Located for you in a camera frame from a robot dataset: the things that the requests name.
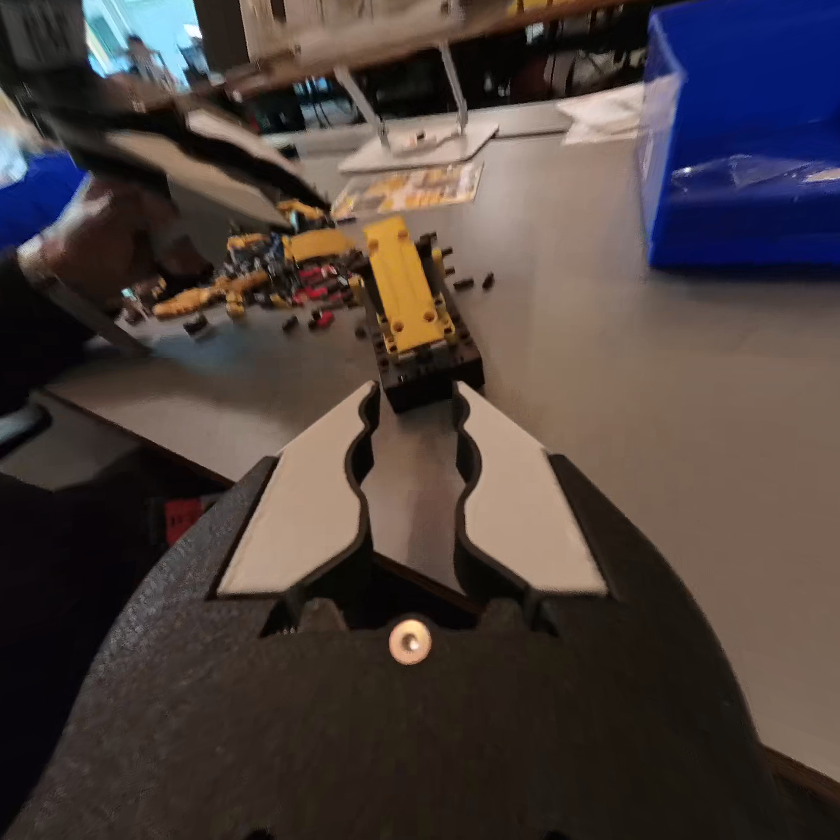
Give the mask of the red tag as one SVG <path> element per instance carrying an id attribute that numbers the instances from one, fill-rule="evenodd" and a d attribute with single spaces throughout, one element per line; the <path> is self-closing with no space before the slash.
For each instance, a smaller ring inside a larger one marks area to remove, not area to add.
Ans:
<path id="1" fill-rule="evenodd" d="M 219 498 L 213 494 L 166 500 L 162 508 L 165 545 L 175 545 Z"/>

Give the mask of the pile of toy brick parts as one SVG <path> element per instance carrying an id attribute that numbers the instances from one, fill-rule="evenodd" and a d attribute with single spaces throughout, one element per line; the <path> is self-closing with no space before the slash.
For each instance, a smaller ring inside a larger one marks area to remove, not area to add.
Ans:
<path id="1" fill-rule="evenodd" d="M 314 307 L 315 329 L 330 322 L 333 308 L 356 306 L 366 259 L 350 236 L 324 210 L 297 199 L 276 205 L 280 225 L 265 232 L 231 224 L 219 266 L 195 277 L 159 269 L 156 278 L 123 294 L 120 312 L 130 327 L 143 322 L 179 322 L 197 340 L 213 328 L 209 312 L 221 310 L 242 322 L 252 307 L 291 312 L 282 329 L 298 326 L 295 311 Z"/>

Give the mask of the scattered black toy pins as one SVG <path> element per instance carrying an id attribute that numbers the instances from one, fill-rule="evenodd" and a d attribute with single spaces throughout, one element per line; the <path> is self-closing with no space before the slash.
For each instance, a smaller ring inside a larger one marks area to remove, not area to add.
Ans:
<path id="1" fill-rule="evenodd" d="M 455 292 L 465 292 L 473 289 L 488 291 L 494 287 L 497 281 L 496 273 L 492 270 L 485 272 L 479 279 L 474 276 L 456 276 L 455 263 L 453 262 L 454 250 L 450 247 L 440 252 L 444 262 L 444 278 L 448 279 L 449 287 Z"/>

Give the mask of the person's left hand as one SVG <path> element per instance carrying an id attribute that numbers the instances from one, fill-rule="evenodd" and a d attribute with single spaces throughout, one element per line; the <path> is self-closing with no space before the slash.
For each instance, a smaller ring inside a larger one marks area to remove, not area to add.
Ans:
<path id="1" fill-rule="evenodd" d="M 141 186 L 89 176 L 59 218 L 17 248 L 17 262 L 40 291 L 62 287 L 111 313 L 123 290 L 152 280 L 198 277 L 208 261 L 172 231 L 175 207 Z"/>

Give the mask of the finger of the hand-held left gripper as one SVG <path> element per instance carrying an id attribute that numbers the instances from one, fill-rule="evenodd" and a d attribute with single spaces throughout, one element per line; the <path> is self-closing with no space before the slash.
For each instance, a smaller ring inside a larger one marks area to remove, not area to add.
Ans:
<path id="1" fill-rule="evenodd" d="M 246 126 L 207 110 L 192 110 L 185 128 L 197 149 L 213 163 L 245 175 L 257 186 L 270 186 L 307 205 L 329 202 L 276 146 Z"/>
<path id="2" fill-rule="evenodd" d="M 188 160 L 181 160 L 174 169 L 87 169 L 95 175 L 141 184 L 168 196 L 186 218 L 189 204 L 186 195 L 200 196 L 206 205 L 223 219 L 248 219 L 265 226 L 286 224 L 278 209 L 284 201 L 297 202 L 306 207 L 330 214 L 329 205 L 307 205 L 289 198 L 270 186 L 255 185 L 245 175 L 223 164 L 213 163 L 197 149 L 197 144 L 185 132 L 184 147 Z"/>

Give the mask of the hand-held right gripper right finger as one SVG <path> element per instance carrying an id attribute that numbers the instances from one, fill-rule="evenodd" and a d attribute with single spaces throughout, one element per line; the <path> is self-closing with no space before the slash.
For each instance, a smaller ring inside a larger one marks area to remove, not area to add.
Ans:
<path id="1" fill-rule="evenodd" d="M 608 586 L 554 472 L 548 450 L 474 388 L 455 384 L 458 573 L 488 571 L 510 597 L 605 597 Z"/>

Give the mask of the yellow black toy brick assembly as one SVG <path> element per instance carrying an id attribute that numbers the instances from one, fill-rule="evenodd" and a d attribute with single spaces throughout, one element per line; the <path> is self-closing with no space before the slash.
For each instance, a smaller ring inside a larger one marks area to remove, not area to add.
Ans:
<path id="1" fill-rule="evenodd" d="M 447 283 L 435 233 L 414 238 L 405 218 L 364 227 L 362 301 L 381 388 L 396 414 L 451 399 L 455 382 L 481 391 L 480 350 Z"/>

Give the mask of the white paper sheet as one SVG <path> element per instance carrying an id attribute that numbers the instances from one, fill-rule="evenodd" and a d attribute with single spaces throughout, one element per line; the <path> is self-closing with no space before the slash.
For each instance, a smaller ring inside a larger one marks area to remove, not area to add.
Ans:
<path id="1" fill-rule="evenodd" d="M 556 103 L 571 119 L 565 133 L 567 145 L 598 144 L 637 138 L 644 105 L 644 84 L 598 91 Z"/>

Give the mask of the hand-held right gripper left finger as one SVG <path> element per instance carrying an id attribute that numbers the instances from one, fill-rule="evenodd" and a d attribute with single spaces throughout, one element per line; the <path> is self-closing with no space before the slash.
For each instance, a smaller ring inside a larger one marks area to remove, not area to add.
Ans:
<path id="1" fill-rule="evenodd" d="M 381 387 L 367 381 L 287 444 L 220 574 L 221 599 L 341 600 L 371 564 L 369 503 Z"/>

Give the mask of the yellow printed sticker sheet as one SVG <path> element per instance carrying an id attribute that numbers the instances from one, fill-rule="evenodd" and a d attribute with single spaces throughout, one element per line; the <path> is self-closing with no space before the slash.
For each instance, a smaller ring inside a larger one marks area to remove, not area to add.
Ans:
<path id="1" fill-rule="evenodd" d="M 336 222 L 472 203 L 482 162 L 356 175 L 331 205 Z"/>

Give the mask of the clear plastic bag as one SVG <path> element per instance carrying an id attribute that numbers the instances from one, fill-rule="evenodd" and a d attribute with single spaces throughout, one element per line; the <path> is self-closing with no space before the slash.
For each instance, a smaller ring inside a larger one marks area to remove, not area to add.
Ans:
<path id="1" fill-rule="evenodd" d="M 675 168 L 669 179 L 682 193 L 699 190 L 744 190 L 767 184 L 790 188 L 799 184 L 839 183 L 839 163 L 767 154 L 731 154 Z"/>

